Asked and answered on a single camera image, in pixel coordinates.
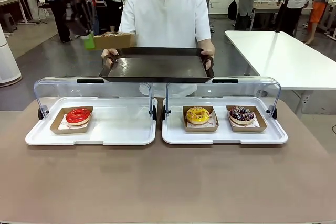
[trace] red glazed donut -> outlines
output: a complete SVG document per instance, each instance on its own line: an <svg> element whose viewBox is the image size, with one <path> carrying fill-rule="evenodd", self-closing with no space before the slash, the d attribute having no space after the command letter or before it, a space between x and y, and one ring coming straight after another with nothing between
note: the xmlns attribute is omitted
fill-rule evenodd
<svg viewBox="0 0 336 224"><path fill-rule="evenodd" d="M89 121L90 114L88 109L74 109L67 114L66 120L73 126L82 125Z"/></svg>

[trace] desk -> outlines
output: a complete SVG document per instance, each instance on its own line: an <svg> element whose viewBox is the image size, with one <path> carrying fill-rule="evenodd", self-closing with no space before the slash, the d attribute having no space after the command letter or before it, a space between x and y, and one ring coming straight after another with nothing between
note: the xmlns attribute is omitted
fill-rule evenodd
<svg viewBox="0 0 336 224"><path fill-rule="evenodd" d="M1 136L0 220L335 220L333 159L282 101L277 108L288 134L282 146L167 145L160 119L148 146L28 146L25 135L37 122L33 102Z"/></svg>
<svg viewBox="0 0 336 224"><path fill-rule="evenodd" d="M336 62L287 35L274 31L225 31L260 76L277 80L281 89L304 90L295 111L301 116L313 90L336 90Z"/></svg>
<svg viewBox="0 0 336 224"><path fill-rule="evenodd" d="M312 10L312 4L309 3L309 6L305 8L307 10ZM275 14L278 13L280 10L280 6L277 6L277 1L276 0L255 0L253 4L253 9L252 9L252 15L251 15L251 26L250 26L250 31L253 29L253 23L256 14Z"/></svg>
<svg viewBox="0 0 336 224"><path fill-rule="evenodd" d="M25 12L23 10L23 7L22 7L22 4L21 4L20 0L0 0L0 6L8 5L8 4L11 4L11 3L14 3L14 2L19 2L21 14L22 14L22 17L23 17L23 20L24 20L23 23L18 23L18 25L36 25L36 23L29 23L27 21L27 18L26 18L26 15L25 15Z"/></svg>
<svg viewBox="0 0 336 224"><path fill-rule="evenodd" d="M331 6L332 6L332 12L330 14L328 24L327 24L327 37L330 38L330 39L336 40L336 29L335 29L334 34L332 36L329 34L331 25L334 22L335 16L336 16L336 1L332 2Z"/></svg>

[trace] pastry display case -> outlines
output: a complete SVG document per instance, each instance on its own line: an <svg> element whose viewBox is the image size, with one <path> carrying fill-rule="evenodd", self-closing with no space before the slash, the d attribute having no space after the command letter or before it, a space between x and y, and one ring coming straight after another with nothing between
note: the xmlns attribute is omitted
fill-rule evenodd
<svg viewBox="0 0 336 224"><path fill-rule="evenodd" d="M149 84L49 77L35 83L34 93L39 122L26 136L29 145L146 145L155 138L158 101ZM68 114L81 110L86 124L68 125Z"/></svg>
<svg viewBox="0 0 336 224"><path fill-rule="evenodd" d="M194 92L176 92L181 85ZM267 77L169 83L162 137L170 144L283 144L288 137L277 121L280 90L280 84Z"/></svg>

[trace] donut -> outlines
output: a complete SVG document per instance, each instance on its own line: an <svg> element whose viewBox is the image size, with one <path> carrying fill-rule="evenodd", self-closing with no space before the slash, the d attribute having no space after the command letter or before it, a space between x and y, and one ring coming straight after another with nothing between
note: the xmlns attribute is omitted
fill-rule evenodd
<svg viewBox="0 0 336 224"><path fill-rule="evenodd" d="M91 112L88 109L74 109L67 114L66 120L69 125L78 126L87 123L90 114Z"/></svg>
<svg viewBox="0 0 336 224"><path fill-rule="evenodd" d="M230 110L230 119L241 125L246 125L252 122L254 117L254 114L251 112L251 110L245 108L245 107L233 107Z"/></svg>
<svg viewBox="0 0 336 224"><path fill-rule="evenodd" d="M188 109L187 120L192 124L205 124L210 119L210 113L202 107L192 107Z"/></svg>

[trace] white table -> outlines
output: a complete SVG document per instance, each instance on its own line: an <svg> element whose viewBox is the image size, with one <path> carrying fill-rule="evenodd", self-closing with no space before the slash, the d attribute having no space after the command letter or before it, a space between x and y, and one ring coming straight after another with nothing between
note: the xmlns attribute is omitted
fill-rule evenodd
<svg viewBox="0 0 336 224"><path fill-rule="evenodd" d="M36 25L36 23L29 23L27 21L27 18L26 18L26 15L25 15L25 12L23 10L23 7L22 7L22 3L20 0L0 0L0 6L3 6L3 5L8 5L8 4L11 4L11 3L14 3L14 2L19 2L19 6L20 6L20 10L21 10L21 14L22 14L22 17L23 17L23 22L22 23L19 23L18 25Z"/></svg>
<svg viewBox="0 0 336 224"><path fill-rule="evenodd" d="M260 76L277 80L283 90L304 90L295 114L300 117L314 90L336 90L336 62L287 35L274 31L225 31Z"/></svg>
<svg viewBox="0 0 336 224"><path fill-rule="evenodd" d="M334 22L335 17L336 17L336 1L332 2L331 6L333 7L333 9L332 9L332 12L331 12L331 15L329 17L328 24L327 24L327 32L329 32L329 30L331 28L331 25ZM330 38L330 39L336 40L336 29L335 29L334 34L332 36L330 34L327 34L327 37Z"/></svg>
<svg viewBox="0 0 336 224"><path fill-rule="evenodd" d="M309 6L305 8L307 10L312 10L312 3L309 3ZM250 31L253 29L254 19L256 14L275 14L280 10L280 6L277 6L276 0L254 0L252 14L251 14L251 25Z"/></svg>

